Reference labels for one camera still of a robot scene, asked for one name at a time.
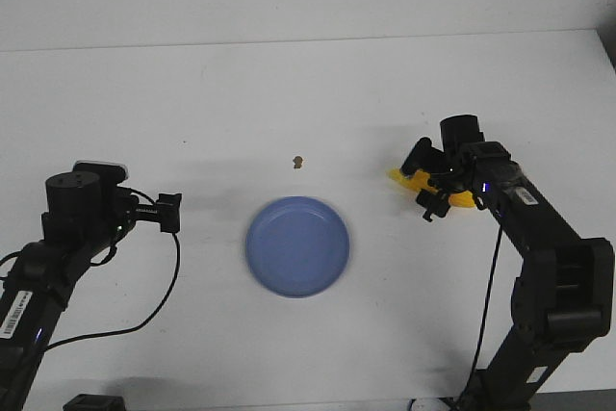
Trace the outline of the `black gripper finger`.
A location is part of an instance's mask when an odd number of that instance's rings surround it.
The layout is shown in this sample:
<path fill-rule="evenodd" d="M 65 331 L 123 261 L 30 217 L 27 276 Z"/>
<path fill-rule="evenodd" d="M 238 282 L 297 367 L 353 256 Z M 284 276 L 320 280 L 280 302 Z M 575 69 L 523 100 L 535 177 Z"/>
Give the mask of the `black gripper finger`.
<path fill-rule="evenodd" d="M 159 193 L 156 201 L 157 210 L 161 218 L 179 218 L 181 193 Z"/>
<path fill-rule="evenodd" d="M 424 208 L 423 219 L 433 221 L 433 217 L 444 218 L 450 209 L 449 193 L 437 191 L 430 192 L 421 189 L 416 197 L 416 202 Z"/>
<path fill-rule="evenodd" d="M 443 152 L 435 148 L 428 137 L 416 142 L 399 170 L 402 174 L 414 174 L 420 169 L 428 173 L 443 171 Z"/>
<path fill-rule="evenodd" d="M 178 233 L 180 231 L 180 218 L 179 217 L 160 218 L 159 227 L 162 233 Z"/>

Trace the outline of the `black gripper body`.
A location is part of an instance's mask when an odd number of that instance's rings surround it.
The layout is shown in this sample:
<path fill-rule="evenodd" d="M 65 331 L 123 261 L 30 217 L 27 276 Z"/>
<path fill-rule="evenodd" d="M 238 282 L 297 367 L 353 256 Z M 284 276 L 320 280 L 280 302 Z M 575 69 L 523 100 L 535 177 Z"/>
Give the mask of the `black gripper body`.
<path fill-rule="evenodd" d="M 115 187 L 113 212 L 117 238 L 124 238 L 138 221 L 159 222 L 155 201 L 147 194 L 132 188 Z"/>
<path fill-rule="evenodd" d="M 455 193 L 471 192 L 475 175 L 475 157 L 463 151 L 449 158 L 446 153 L 430 146 L 427 151 L 428 185 L 434 196 L 444 199 Z"/>

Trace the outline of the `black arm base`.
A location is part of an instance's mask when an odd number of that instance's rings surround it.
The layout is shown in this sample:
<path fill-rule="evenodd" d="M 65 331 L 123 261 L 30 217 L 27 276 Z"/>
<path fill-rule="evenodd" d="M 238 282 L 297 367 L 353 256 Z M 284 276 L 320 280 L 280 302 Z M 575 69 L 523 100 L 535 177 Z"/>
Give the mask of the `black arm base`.
<path fill-rule="evenodd" d="M 64 411 L 126 411 L 123 397 L 79 394 L 63 405 Z"/>

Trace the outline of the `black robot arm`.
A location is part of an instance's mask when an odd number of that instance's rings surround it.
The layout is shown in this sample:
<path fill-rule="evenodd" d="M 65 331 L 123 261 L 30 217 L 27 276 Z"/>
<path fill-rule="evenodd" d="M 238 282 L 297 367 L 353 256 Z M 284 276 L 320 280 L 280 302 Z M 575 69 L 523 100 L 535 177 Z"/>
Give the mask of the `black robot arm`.
<path fill-rule="evenodd" d="M 13 265 L 2 278 L 1 407 L 20 410 L 28 397 L 58 320 L 79 279 L 109 263 L 118 244 L 139 221 L 180 230 L 179 193 L 144 203 L 141 192 L 123 187 L 122 165 L 78 162 L 45 182 L 43 237 L 2 258 Z"/>
<path fill-rule="evenodd" d="M 605 238 L 583 239 L 526 177 L 504 146 L 487 141 L 472 115 L 440 123 L 442 147 L 419 139 L 399 169 L 427 178 L 416 201 L 425 220 L 443 218 L 450 198 L 469 193 L 522 257 L 511 296 L 512 327 L 485 369 L 473 367 L 449 410 L 527 410 L 572 353 L 608 334 L 615 253 Z"/>

